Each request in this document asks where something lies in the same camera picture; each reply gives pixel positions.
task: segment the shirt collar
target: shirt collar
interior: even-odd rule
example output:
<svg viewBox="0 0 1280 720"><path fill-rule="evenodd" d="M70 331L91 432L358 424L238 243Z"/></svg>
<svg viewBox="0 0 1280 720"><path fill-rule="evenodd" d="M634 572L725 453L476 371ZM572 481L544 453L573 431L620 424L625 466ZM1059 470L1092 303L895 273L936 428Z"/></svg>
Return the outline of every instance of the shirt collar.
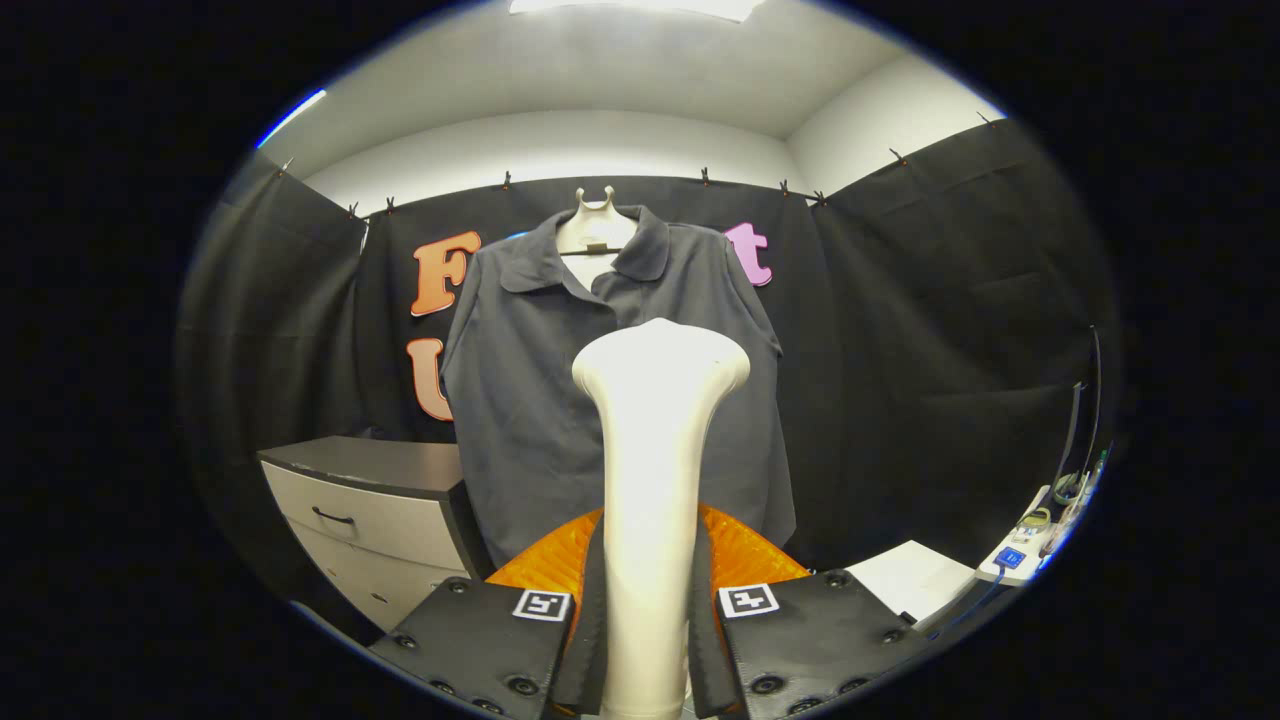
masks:
<svg viewBox="0 0 1280 720"><path fill-rule="evenodd" d="M636 233L613 260L613 269L634 281L655 281L667 269L671 254L671 228L644 205L620 205L618 213L639 222ZM502 287L508 292L529 292L564 284L570 274L556 250L556 231L573 217L564 210L543 220L536 228L508 240L517 242L516 258L502 270Z"/></svg>

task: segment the drawer handle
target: drawer handle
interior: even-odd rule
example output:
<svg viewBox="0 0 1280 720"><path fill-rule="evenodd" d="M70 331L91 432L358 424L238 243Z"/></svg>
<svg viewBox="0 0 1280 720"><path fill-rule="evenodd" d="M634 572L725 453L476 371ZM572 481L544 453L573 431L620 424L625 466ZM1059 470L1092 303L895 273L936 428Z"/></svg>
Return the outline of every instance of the drawer handle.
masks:
<svg viewBox="0 0 1280 720"><path fill-rule="evenodd" d="M321 516L321 518L328 518L328 519L334 520L337 523L346 523L348 525L355 525L356 524L356 519L355 518L334 518L333 515L325 515L324 512L320 511L319 507L316 507L314 505L311 506L311 511L315 512L316 515Z"/></svg>

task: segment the black curtain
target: black curtain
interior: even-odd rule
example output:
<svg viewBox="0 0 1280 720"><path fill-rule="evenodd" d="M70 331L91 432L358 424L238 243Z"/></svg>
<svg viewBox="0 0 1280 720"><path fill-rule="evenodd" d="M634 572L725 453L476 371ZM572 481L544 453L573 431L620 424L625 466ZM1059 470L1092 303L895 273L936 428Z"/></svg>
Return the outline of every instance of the black curtain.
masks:
<svg viewBox="0 0 1280 720"><path fill-rule="evenodd" d="M975 565L1052 482L1073 386L1098 387L1091 325L1115 406L1112 284L1070 187L1015 122L904 160L813 208L844 342L833 506L849 561L915 539Z"/></svg>
<svg viewBox="0 0 1280 720"><path fill-rule="evenodd" d="M840 556L840 543L832 538L842 524L829 505L840 492L832 468L840 466L845 445L844 413L833 402L842 392L840 342L813 217L804 199L781 190L660 177L557 178L508 190L467 190L379 211L370 218L356 292L357 365L372 432L389 439L456 441L452 423L425 413L413 392L407 345L421 338L444 342L453 319L452 306L411 314L417 293L415 250L467 232L477 233L484 245L502 242L572 209L579 187L588 199L599 199L604 186L613 186L618 205L645 205L671 223L721 232L750 223L767 238L759 264L773 275L756 292L783 350L778 410L799 525L786 550L801 562L831 565Z"/></svg>
<svg viewBox="0 0 1280 720"><path fill-rule="evenodd" d="M352 300L364 232L252 155L211 210L187 270L175 351L192 475L216 525L273 592L371 641L376 628L311 564L255 459L361 421Z"/></svg>

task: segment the white cylindrical post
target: white cylindrical post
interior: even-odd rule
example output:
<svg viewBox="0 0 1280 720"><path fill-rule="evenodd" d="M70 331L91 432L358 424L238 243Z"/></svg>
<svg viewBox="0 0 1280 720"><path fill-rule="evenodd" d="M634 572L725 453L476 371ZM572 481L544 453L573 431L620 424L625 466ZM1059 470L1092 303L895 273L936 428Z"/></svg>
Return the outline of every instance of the white cylindrical post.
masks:
<svg viewBox="0 0 1280 720"><path fill-rule="evenodd" d="M732 340L650 320L588 345L573 382L604 432L605 720L675 720L707 429L750 374Z"/></svg>

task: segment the white drawer cabinet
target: white drawer cabinet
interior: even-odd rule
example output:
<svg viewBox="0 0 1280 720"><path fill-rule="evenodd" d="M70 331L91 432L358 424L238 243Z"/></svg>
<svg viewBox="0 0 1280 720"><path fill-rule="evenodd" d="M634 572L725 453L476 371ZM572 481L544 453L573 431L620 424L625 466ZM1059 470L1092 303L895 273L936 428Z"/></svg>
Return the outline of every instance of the white drawer cabinet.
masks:
<svg viewBox="0 0 1280 720"><path fill-rule="evenodd" d="M280 512L294 523L383 555L463 569L435 500L355 489L276 465L262 470Z"/></svg>
<svg viewBox="0 0 1280 720"><path fill-rule="evenodd" d="M445 578L493 573L457 446L330 437L259 460L317 571L384 632Z"/></svg>

